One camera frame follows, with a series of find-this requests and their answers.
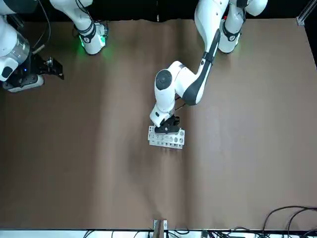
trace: metal frame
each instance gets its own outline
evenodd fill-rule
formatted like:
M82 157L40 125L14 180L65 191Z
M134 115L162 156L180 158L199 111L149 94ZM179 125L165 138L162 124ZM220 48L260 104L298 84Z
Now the metal frame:
M317 6L317 0L311 0L304 10L299 14L298 17L296 17L297 24L299 26L304 26L305 25L305 20L311 14L311 12L314 10L314 8Z

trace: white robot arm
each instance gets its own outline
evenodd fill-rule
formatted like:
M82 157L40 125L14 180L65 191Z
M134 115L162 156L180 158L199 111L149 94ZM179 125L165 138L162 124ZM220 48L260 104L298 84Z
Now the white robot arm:
M267 0L230 0L226 19L220 23L221 39L219 49L230 53L239 42L241 28L246 21L246 12L257 16L265 9Z
M41 86L43 74L63 79L62 65L32 53L29 42L6 20L9 14L33 12L37 4L34 0L0 0L0 83L10 92Z
M205 52L197 74L176 61L155 78L155 104L150 118L155 133L178 133L177 118L173 116L175 93L187 105L195 105L202 98L205 84L220 41L219 25L228 0L200 0L195 10L195 24L205 43Z
M54 8L62 11L74 22L88 54L97 54L106 45L108 28L99 22L94 22L85 9L93 0L50 0L50 2Z

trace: cable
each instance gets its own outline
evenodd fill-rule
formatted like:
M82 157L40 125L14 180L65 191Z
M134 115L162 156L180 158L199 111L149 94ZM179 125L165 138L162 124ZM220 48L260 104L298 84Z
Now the cable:
M305 236L307 236L309 233L311 233L311 232L316 232L316 231L317 231L317 228L311 229L311 230L307 231L305 234L303 234L303 236L305 237Z
M171 235L175 236L176 238L180 238L178 235L175 235L174 233L169 232L169 231L167 231L167 234L171 234Z
M83 238L87 238L88 236L90 236L91 233L93 233L95 230L87 230L86 233L84 234Z
M305 211L315 211L315 212L317 212L317 210L316 210L315 208L304 208L304 209L302 209L302 210L299 210L299 211L295 212L295 213L293 214L293 216L290 218L290 220L289 220L289 222L288 222L288 224L287 224L287 237L288 237L288 238L289 238L289 231L290 231L290 227L291 227L291 223L292 223L293 219L294 219L298 214L300 214L300 213L302 213L302 212L305 212Z
M267 216L266 216L266 219L264 221L264 224L263 224L263 228L262 228L262 235L264 235L265 233L265 227L267 225L267 222L268 222L268 219L269 217L274 213L274 212L277 212L277 211L280 211L280 210L284 210L284 209L288 209L288 208L302 208L302 209L317 209L317 207L305 207L305 206L286 206L286 207L280 207L280 208L277 208L273 211L271 211Z
M47 31L47 28L48 28L48 24L46 24L43 33L42 33L41 36L39 37L38 41L34 44L33 48L35 48L35 47L38 45L38 43L40 42L40 40L43 38L43 36L45 35L45 33L46 33L46 31Z
M42 8L42 10L43 10L43 13L44 13L44 15L45 15L45 17L46 17L46 20L48 21L48 25L49 25L49 36L48 36L48 38L46 39L46 42L45 42L44 44L42 44L40 47L38 47L36 50L34 50L34 51L32 52L34 55L35 55L36 53L38 53L40 50L42 50L42 49L45 47L45 45L49 42L49 40L50 40L50 38L51 38L51 24L50 24L50 20L49 20L47 14L46 14L46 11L45 11L45 9L44 9L44 7L43 7L43 5L42 5L41 0L39 0L39 3L40 3L40 6L41 6L41 8Z
M182 232L179 232L177 230L173 230L174 232L178 233L179 235L187 235L189 233L189 230L187 229L186 232L182 233Z
M183 108L185 105L186 105L186 103L184 103L182 106L180 106L180 107L176 108L176 109L175 109L175 111L177 111L177 110L179 110L179 109Z
M76 5L78 6L78 8L79 8L83 13L87 14L87 15L89 16L90 20L93 22L93 18L91 17L91 15L90 15L89 12L87 11L87 9L84 7L84 5L81 3L81 1L80 1L80 0L75 0L75 2L76 2Z
M137 234L140 233L140 231L136 232L135 235L133 236L133 238L135 238L137 236Z

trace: brown table surface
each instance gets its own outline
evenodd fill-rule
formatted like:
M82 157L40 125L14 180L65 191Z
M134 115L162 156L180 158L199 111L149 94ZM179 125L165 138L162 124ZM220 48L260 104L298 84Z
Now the brown table surface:
M248 20L235 51L217 54L202 101L179 112L183 150L149 146L147 133L156 73L175 60L198 68L194 22L109 28L88 56L71 23L53 23L42 55L65 80L1 94L0 227L260 229L274 208L317 205L317 71L294 19ZM292 229L315 220L301 214Z

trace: white connector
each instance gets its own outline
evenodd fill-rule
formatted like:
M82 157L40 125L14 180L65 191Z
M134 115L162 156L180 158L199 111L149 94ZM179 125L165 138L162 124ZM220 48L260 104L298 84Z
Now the white connector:
M148 141L150 145L183 149L185 143L185 131L180 129L177 134L156 134L155 126L149 126Z

